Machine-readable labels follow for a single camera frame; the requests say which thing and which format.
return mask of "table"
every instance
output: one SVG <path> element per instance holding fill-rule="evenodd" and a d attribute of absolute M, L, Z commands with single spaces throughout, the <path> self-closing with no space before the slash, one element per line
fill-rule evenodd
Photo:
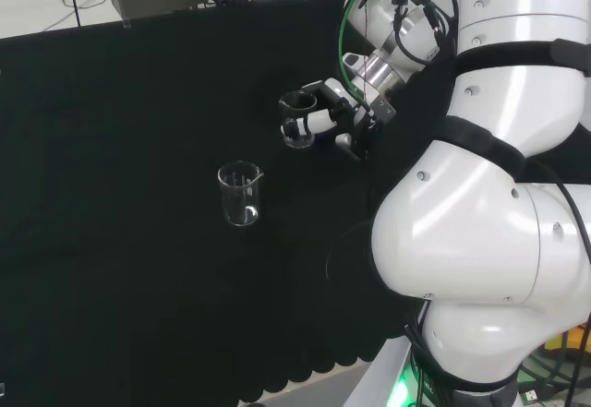
<path fill-rule="evenodd" d="M 403 334 L 417 304 L 373 274 L 367 221 L 445 115 L 453 66 L 396 99 L 369 164 L 331 144 L 289 150 L 276 103 L 332 76 L 343 4 L 268 0 L 0 42 L 5 405 L 235 406 Z M 563 158 L 588 149 L 578 130 L 547 158 L 587 182 L 585 160 Z M 266 173 L 247 229 L 224 222 L 216 183 L 236 159 Z"/>

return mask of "glass beaker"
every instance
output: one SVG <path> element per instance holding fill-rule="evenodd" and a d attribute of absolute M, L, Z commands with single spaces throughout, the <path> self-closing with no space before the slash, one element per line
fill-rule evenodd
<path fill-rule="evenodd" d="M 263 175 L 255 164 L 244 161 L 227 163 L 218 172 L 223 215 L 232 225 L 250 225 L 259 218 L 259 180 Z"/>

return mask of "black fabric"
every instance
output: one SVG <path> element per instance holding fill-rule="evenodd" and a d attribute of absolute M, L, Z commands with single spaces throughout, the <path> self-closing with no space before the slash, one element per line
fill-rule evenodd
<path fill-rule="evenodd" d="M 556 66 L 580 70 L 591 76 L 591 46 L 554 42 L 503 42 L 475 47 L 458 55 L 456 75 L 484 68 L 506 66 Z"/>
<path fill-rule="evenodd" d="M 2 407 L 236 406 L 403 333 L 417 305 L 373 275 L 368 227 L 339 236 L 428 146 L 453 65 L 409 81 L 366 166 L 330 141 L 289 150 L 277 102 L 334 76 L 343 4 L 260 1 L 0 42 Z M 578 129 L 544 161 L 591 184 L 589 152 Z M 216 183 L 238 159 L 266 174 L 261 219 L 242 230 Z"/>
<path fill-rule="evenodd" d="M 521 175 L 525 167 L 525 157 L 519 150 L 495 138 L 486 128 L 458 116 L 446 116 L 433 139 L 468 150 L 498 165 L 514 179 Z"/>

